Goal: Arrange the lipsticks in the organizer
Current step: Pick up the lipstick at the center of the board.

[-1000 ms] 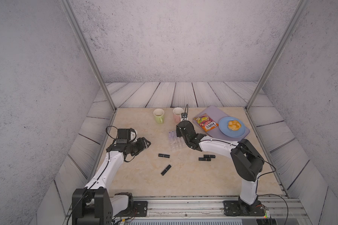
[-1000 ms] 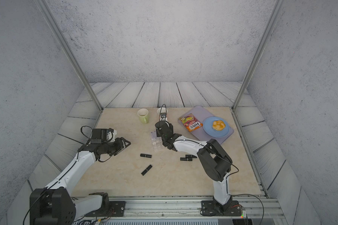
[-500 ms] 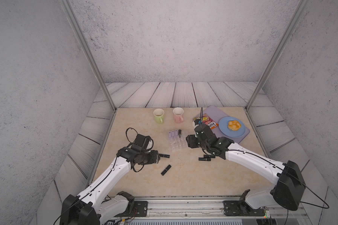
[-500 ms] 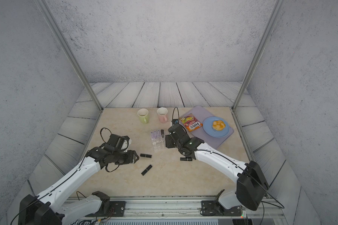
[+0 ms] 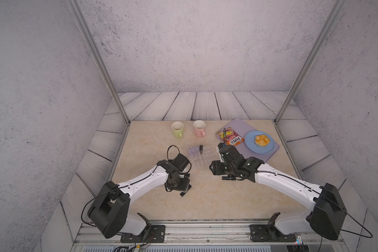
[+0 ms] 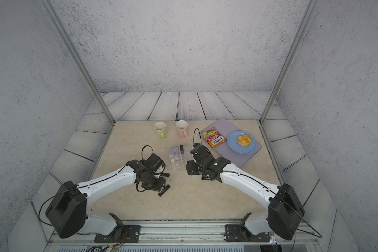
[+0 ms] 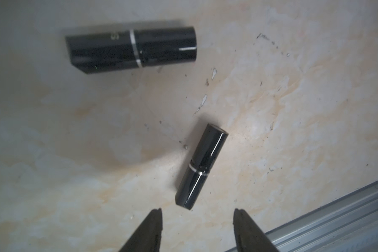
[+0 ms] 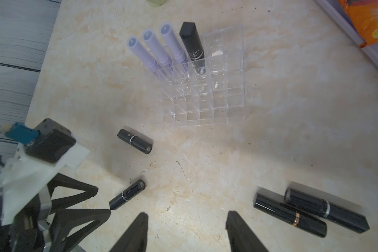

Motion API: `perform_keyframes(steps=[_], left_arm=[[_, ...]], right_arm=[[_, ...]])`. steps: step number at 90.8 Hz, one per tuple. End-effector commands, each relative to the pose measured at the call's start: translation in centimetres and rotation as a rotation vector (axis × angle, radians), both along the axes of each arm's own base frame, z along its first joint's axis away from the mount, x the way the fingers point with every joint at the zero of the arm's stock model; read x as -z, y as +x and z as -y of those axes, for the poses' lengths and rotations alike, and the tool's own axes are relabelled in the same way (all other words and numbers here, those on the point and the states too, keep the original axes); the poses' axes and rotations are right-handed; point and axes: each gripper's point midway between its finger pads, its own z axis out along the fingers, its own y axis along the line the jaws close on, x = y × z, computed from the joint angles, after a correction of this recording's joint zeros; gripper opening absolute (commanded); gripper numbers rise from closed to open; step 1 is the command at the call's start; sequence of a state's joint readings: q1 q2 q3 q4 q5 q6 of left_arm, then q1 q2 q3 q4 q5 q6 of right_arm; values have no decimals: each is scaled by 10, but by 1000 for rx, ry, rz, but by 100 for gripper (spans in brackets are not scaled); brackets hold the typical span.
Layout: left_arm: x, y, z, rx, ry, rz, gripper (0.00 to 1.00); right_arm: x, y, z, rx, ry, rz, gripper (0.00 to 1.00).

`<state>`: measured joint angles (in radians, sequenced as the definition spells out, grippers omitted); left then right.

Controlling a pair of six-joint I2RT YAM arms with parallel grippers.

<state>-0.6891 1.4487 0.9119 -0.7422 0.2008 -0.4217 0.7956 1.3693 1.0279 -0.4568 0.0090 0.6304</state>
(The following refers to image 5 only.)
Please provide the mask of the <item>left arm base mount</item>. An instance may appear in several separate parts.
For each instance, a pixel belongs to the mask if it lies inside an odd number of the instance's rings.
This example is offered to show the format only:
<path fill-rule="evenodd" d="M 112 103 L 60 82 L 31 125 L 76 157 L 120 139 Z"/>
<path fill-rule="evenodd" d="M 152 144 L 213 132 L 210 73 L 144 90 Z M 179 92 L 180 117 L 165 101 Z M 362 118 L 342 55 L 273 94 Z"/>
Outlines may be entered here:
<path fill-rule="evenodd" d="M 141 213 L 128 215 L 120 231 L 121 243 L 163 243 L 165 225 L 154 225 Z"/>

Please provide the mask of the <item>black lipstick diagonal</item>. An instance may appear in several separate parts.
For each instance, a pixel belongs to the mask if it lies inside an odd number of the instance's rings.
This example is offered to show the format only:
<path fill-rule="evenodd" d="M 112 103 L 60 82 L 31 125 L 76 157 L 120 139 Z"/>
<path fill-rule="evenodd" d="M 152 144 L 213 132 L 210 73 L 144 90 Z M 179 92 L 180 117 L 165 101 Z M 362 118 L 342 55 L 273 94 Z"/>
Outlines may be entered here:
<path fill-rule="evenodd" d="M 184 195 L 185 195 L 185 194 L 186 194 L 191 188 L 192 188 L 192 186 L 189 184 L 189 185 L 188 185 L 188 188 L 186 189 L 186 191 L 181 192 L 181 193 L 180 193 L 180 196 L 183 197 L 183 196 L 184 196 Z"/>

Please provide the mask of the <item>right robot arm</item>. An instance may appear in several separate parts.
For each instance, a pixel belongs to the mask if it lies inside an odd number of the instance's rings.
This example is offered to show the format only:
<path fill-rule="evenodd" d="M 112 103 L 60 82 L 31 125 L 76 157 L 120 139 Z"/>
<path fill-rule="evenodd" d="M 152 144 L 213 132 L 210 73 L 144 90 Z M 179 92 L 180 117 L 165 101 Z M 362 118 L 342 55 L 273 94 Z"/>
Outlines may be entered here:
<path fill-rule="evenodd" d="M 300 180 L 253 156 L 244 158 L 231 145 L 219 143 L 216 150 L 219 160 L 210 165 L 213 175 L 221 175 L 225 180 L 250 180 L 268 186 L 306 208 L 300 213 L 274 214 L 271 222 L 277 231 L 284 235 L 315 232 L 328 240 L 339 238 L 344 220 L 350 214 L 334 185 L 327 183 L 321 186 Z"/>

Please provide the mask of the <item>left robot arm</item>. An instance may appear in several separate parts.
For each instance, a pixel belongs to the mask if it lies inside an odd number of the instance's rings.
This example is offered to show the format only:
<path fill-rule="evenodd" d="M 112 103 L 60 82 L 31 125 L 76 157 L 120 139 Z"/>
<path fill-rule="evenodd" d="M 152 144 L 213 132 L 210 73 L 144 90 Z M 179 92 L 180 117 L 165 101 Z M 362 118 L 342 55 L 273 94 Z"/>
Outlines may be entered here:
<path fill-rule="evenodd" d="M 154 188 L 164 186 L 167 192 L 179 191 L 184 196 L 191 188 L 189 159 L 179 153 L 174 159 L 158 161 L 157 164 L 134 179 L 116 184 L 105 183 L 96 197 L 83 208 L 96 227 L 106 238 L 116 235 L 121 242 L 143 242 L 151 239 L 154 227 L 142 214 L 131 215 L 130 205 Z"/>

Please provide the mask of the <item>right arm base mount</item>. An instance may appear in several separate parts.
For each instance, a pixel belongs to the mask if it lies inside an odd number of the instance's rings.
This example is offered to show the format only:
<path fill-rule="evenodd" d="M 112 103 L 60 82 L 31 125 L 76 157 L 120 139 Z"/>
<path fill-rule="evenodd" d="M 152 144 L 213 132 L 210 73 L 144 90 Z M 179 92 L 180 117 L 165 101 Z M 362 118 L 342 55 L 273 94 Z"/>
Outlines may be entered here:
<path fill-rule="evenodd" d="M 267 224 L 253 224 L 249 225 L 250 228 L 250 239 L 252 242 L 274 242 L 274 243 L 284 243 L 284 242 L 296 242 L 297 238 L 294 234 L 285 235 L 281 233 L 275 227 L 275 221 L 280 215 L 280 212 L 273 214 Z"/>

